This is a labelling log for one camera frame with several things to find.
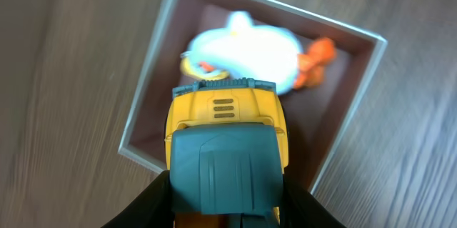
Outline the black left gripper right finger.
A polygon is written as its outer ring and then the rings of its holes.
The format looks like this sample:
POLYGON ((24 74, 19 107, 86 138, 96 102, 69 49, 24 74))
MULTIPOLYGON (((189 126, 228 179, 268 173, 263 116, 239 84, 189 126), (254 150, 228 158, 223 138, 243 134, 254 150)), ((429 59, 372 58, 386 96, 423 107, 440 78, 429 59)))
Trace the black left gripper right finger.
POLYGON ((279 219, 280 228, 346 228, 307 190, 288 177, 283 178, 279 219))

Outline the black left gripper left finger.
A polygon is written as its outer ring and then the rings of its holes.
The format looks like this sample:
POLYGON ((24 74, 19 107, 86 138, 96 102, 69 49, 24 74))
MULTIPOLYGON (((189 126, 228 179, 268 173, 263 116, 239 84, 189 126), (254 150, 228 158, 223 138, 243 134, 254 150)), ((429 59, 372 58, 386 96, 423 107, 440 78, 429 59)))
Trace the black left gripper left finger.
POLYGON ((169 171, 163 171, 102 228, 173 228, 169 171))

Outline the yellow toy truck grey cannon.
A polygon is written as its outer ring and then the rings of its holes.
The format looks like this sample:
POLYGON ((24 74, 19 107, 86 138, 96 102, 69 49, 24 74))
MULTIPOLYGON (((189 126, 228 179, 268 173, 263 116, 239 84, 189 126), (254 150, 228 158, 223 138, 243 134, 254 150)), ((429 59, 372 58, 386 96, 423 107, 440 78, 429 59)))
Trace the yellow toy truck grey cannon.
POLYGON ((164 135, 176 227, 280 225, 288 130, 273 82, 178 86, 164 135))

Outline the white plush duck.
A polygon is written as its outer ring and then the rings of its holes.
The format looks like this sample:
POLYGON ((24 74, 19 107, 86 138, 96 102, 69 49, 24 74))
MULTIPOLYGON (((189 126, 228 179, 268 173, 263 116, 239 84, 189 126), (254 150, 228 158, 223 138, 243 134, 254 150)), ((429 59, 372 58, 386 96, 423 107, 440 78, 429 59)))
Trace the white plush duck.
POLYGON ((229 14, 225 27, 194 37, 181 54, 181 73, 221 81, 252 78, 276 84, 276 93, 318 86, 337 55, 332 39, 322 37, 304 49, 288 29, 255 25, 247 11, 229 14))

